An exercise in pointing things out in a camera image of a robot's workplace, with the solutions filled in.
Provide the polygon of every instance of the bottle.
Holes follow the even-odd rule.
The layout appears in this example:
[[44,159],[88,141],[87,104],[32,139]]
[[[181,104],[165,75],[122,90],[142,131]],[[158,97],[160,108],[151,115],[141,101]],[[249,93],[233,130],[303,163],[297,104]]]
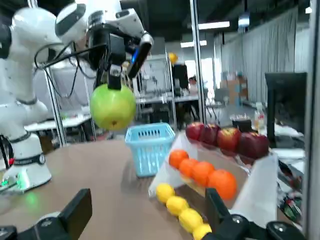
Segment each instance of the bottle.
[[266,126],[266,116],[261,102],[257,102],[255,106],[256,111],[254,112],[254,127],[258,133],[260,133],[260,131]]

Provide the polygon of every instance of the ceiling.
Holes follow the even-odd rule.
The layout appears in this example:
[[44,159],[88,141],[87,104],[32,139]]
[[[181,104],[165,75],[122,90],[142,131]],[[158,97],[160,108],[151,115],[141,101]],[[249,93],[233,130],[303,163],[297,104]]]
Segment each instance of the ceiling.
[[[37,0],[38,5],[57,15],[74,0]],[[250,27],[275,17],[294,5],[301,11],[309,0],[246,0],[250,13]],[[0,14],[12,17],[14,12],[27,7],[27,0],[0,0]],[[165,37],[166,41],[177,41],[185,33],[191,33],[191,14],[188,0],[122,0],[122,9],[134,8],[147,31],[153,36]],[[238,17],[245,12],[245,0],[197,0],[199,23],[230,21],[229,28],[211,29],[208,32],[236,32]]]

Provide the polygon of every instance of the blue light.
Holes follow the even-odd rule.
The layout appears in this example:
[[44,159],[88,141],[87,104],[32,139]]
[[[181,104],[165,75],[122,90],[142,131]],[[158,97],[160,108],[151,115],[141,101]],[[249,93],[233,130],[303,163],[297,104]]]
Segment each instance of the blue light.
[[139,53],[139,50],[138,49],[135,50],[135,52],[134,52],[134,54],[132,56],[132,59],[131,59],[131,63],[134,63],[136,61],[138,53]]

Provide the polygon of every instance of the apple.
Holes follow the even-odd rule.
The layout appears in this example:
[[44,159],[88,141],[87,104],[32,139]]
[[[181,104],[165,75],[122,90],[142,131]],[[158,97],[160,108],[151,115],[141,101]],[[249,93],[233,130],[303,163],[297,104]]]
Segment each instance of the apple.
[[200,136],[205,125],[202,122],[193,122],[186,126],[185,135],[190,143],[196,143],[200,140]]
[[217,137],[220,127],[216,124],[208,124],[206,125],[200,135],[200,142],[207,149],[214,149],[218,146]]
[[135,117],[136,99],[125,85],[117,90],[109,89],[107,84],[102,84],[92,93],[90,112],[98,127],[112,131],[121,130]]
[[227,156],[234,157],[240,137],[241,132],[238,128],[228,127],[221,129],[217,137],[217,144],[221,152]]
[[244,164],[252,165],[256,159],[268,155],[269,140],[256,132],[244,132],[239,139],[237,152]]

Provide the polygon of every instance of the cardboard box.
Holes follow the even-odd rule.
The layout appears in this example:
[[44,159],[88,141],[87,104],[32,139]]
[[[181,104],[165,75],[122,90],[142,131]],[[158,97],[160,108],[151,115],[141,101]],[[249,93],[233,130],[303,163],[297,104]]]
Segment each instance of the cardboard box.
[[229,90],[229,103],[240,105],[242,101],[248,100],[248,82],[242,76],[237,76],[234,80],[223,80],[221,88]]
[[46,155],[54,150],[54,146],[52,144],[52,140],[48,136],[40,136],[40,144],[43,153]]

